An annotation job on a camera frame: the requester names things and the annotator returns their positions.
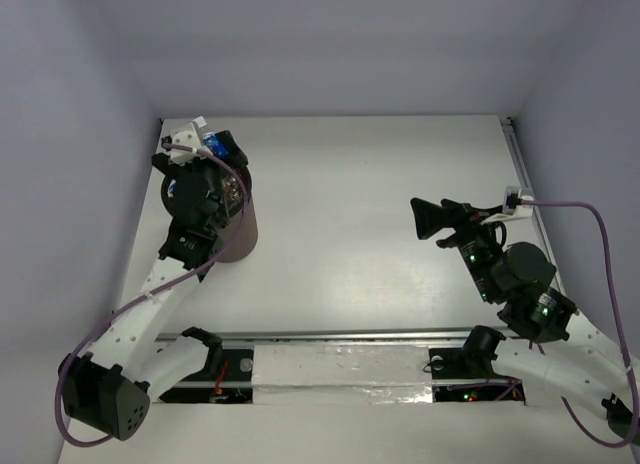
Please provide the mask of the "clear bottle blue label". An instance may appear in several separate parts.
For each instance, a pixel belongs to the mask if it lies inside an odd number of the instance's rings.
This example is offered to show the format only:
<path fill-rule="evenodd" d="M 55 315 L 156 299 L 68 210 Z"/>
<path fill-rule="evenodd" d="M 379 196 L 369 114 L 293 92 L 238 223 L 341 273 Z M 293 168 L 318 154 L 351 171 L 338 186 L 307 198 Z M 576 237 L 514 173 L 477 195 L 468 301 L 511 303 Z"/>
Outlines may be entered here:
<path fill-rule="evenodd" d="M 203 135 L 203 145 L 219 159 L 227 157 L 230 153 L 225 142 L 225 131 L 220 131 L 217 133 L 208 132 Z"/>

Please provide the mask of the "clear plastic bottle white cap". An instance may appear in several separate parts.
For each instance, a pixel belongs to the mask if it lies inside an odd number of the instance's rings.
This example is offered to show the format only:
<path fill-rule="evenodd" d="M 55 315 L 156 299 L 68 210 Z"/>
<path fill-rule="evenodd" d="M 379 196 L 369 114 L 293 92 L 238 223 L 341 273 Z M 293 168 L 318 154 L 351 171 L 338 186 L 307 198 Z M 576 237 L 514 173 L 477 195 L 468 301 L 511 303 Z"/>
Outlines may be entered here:
<path fill-rule="evenodd" d="M 244 192 L 242 191 L 241 182 L 241 179 L 237 179 L 229 173 L 225 173 L 221 178 L 222 197 L 228 209 L 242 205 Z"/>

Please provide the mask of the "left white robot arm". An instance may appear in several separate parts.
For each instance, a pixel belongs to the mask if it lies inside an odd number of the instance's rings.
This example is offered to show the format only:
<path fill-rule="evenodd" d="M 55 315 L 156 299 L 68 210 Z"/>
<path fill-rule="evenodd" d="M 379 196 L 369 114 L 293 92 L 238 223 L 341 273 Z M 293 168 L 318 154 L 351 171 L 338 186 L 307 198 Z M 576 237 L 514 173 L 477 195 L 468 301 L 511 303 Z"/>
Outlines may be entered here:
<path fill-rule="evenodd" d="M 205 132 L 190 123 L 162 137 L 151 163 L 162 176 L 160 198 L 171 221 L 138 294 L 121 305 L 69 353 L 58 369 L 54 416 L 97 431 L 103 444 L 125 441 L 140 428 L 152 402 L 184 378 L 221 379 L 228 367 L 223 341 L 198 327 L 155 352 L 169 318 L 218 262 L 234 263 L 258 241 L 249 160 L 228 130 Z"/>

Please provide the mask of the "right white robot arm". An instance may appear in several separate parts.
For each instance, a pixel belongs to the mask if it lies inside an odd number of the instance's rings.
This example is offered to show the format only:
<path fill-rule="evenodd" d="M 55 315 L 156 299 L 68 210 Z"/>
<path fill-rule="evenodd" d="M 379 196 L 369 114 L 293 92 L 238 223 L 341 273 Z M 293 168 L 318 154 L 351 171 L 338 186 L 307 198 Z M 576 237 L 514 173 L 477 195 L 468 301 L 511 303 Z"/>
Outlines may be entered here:
<path fill-rule="evenodd" d="M 430 352 L 423 369 L 436 380 L 538 385 L 565 408 L 579 405 L 604 420 L 619 439 L 602 446 L 636 445 L 639 361 L 629 351 L 619 307 L 612 307 L 618 333 L 612 341 L 553 287 L 557 268 L 538 246 L 506 242 L 506 222 L 528 218 L 541 205 L 522 188 L 507 189 L 492 208 L 411 200 L 418 239 L 451 230 L 437 247 L 458 251 L 482 301 L 499 306 L 498 318 L 514 334 L 476 325 L 461 347 Z"/>

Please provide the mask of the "dark brown round bin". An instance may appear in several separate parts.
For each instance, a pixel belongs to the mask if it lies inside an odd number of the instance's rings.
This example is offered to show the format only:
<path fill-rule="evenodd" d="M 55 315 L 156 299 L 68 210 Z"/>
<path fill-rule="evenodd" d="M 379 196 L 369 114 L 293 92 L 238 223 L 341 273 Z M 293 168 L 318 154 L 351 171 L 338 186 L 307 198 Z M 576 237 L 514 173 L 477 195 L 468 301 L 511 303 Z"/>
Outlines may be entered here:
<path fill-rule="evenodd" d="M 153 167 L 163 175 L 161 185 L 163 205 L 164 155 L 159 153 L 152 157 Z M 230 167 L 224 161 L 219 165 L 239 179 L 234 171 L 236 167 Z M 159 256 L 179 260 L 187 269 L 198 267 L 213 255 L 217 255 L 221 263 L 233 263 L 247 257 L 258 240 L 257 221 L 251 198 L 251 174 L 250 191 L 245 189 L 242 182 L 241 186 L 245 193 L 243 207 L 229 224 L 177 224 L 171 218 L 167 238 L 159 250 Z"/>

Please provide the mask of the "aluminium rail right side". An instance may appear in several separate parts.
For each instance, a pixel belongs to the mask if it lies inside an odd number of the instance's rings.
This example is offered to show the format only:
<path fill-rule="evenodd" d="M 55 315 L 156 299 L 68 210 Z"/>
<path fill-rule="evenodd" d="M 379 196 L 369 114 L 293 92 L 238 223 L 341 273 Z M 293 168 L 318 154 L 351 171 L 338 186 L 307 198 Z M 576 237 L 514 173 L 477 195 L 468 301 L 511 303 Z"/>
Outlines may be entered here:
<path fill-rule="evenodd" d="M 513 164 L 515 166 L 516 174 L 518 176 L 519 186 L 524 189 L 525 199 L 527 201 L 533 201 L 535 199 L 535 193 L 528 175 L 528 171 L 524 164 L 523 155 L 515 132 L 514 122 L 510 117 L 501 118 L 500 122 Z M 539 244 L 541 245 L 546 257 L 552 264 L 556 266 L 556 268 L 558 268 L 558 264 L 554 257 L 548 234 L 546 232 L 542 216 L 540 214 L 540 210 L 536 206 L 530 207 L 530 210 L 532 212 L 533 226 L 535 228 Z"/>

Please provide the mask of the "aluminium rail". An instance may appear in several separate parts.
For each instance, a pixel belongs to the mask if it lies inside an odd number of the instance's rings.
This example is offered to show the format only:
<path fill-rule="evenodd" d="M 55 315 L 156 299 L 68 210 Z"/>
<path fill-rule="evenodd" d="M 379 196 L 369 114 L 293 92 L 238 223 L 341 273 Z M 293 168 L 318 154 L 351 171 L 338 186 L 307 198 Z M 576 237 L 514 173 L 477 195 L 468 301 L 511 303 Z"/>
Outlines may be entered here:
<path fill-rule="evenodd" d="M 426 384 L 429 350 L 458 347 L 467 328 L 222 334 L 222 388 Z"/>
<path fill-rule="evenodd" d="M 514 122 L 510 117 L 501 118 L 500 122 L 513 164 L 515 166 L 516 174 L 518 176 L 519 186 L 524 189 L 525 199 L 527 201 L 533 201 L 535 199 L 535 193 L 528 175 L 528 171 L 524 164 L 523 155 L 515 132 Z M 558 268 L 558 264 L 554 257 L 548 234 L 546 232 L 542 216 L 540 214 L 540 210 L 536 206 L 530 207 L 530 210 L 532 212 L 533 226 L 535 228 L 539 244 L 541 245 L 546 257 L 552 264 L 556 266 L 556 268 Z"/>

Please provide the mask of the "aluminium rail front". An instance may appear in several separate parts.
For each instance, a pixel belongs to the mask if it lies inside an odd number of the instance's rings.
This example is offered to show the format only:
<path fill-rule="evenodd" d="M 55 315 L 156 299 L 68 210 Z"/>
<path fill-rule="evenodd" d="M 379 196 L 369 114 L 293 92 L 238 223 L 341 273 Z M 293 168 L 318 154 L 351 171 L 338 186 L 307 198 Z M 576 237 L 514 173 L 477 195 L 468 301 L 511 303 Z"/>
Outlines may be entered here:
<path fill-rule="evenodd" d="M 222 388 L 426 384 L 429 350 L 458 347 L 467 328 L 222 334 Z"/>

